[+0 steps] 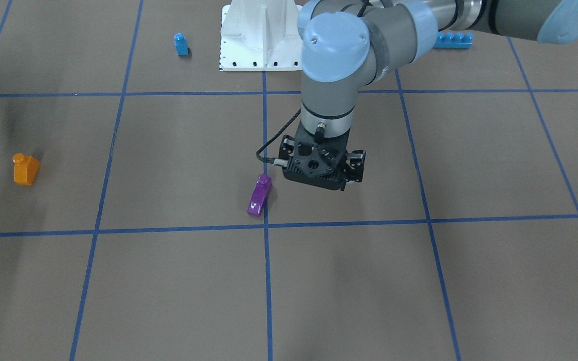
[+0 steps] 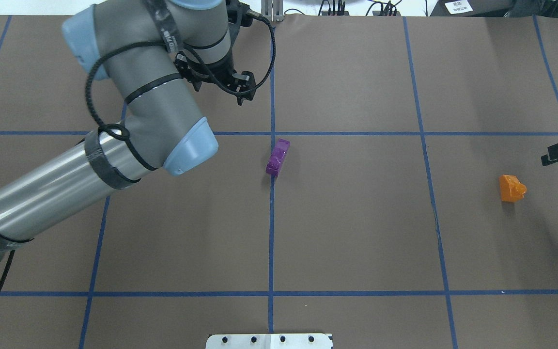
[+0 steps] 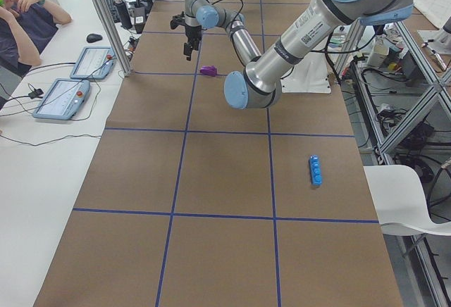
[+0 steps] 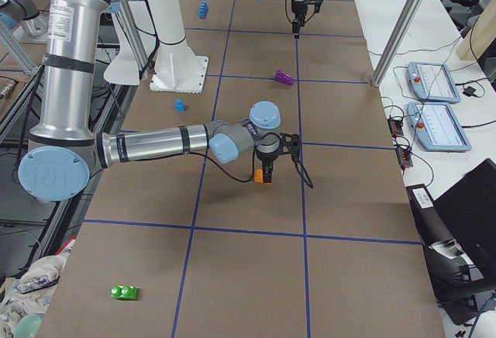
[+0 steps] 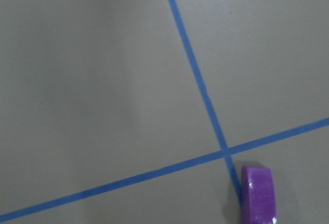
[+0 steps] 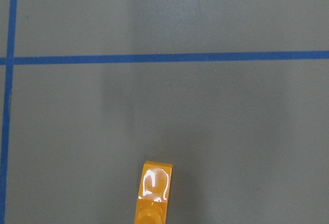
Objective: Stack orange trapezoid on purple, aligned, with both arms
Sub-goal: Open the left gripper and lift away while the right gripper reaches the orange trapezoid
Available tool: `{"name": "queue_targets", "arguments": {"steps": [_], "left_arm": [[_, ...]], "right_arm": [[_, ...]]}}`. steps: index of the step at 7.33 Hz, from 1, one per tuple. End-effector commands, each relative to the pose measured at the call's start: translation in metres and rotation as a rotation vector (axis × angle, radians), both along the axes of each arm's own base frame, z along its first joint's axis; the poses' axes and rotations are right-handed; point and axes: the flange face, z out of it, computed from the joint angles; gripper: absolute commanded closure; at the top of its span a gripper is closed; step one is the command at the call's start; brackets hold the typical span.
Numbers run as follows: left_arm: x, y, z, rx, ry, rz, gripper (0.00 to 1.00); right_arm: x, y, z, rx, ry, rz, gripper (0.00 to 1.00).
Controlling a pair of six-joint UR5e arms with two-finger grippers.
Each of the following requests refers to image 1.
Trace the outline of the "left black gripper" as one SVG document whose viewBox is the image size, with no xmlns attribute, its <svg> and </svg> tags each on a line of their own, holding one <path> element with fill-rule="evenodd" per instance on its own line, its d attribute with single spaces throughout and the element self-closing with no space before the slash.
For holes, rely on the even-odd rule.
<svg viewBox="0 0 578 361">
<path fill-rule="evenodd" d="M 285 161 L 282 175 L 302 184 L 348 184 L 363 182 L 366 151 L 347 151 L 350 130 L 337 137 L 320 137 L 299 125 L 294 137 L 285 135 L 279 160 Z"/>
</svg>

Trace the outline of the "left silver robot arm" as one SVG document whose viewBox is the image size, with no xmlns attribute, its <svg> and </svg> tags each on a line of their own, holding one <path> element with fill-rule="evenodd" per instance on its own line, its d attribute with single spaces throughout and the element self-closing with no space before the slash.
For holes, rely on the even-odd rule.
<svg viewBox="0 0 578 361">
<path fill-rule="evenodd" d="M 365 151 L 347 151 L 358 92 L 431 50 L 438 32 L 569 44 L 578 39 L 578 1 L 310 1 L 298 14 L 301 107 L 294 136 L 277 157 L 256 156 L 285 178 L 343 190 L 361 182 Z"/>
</svg>

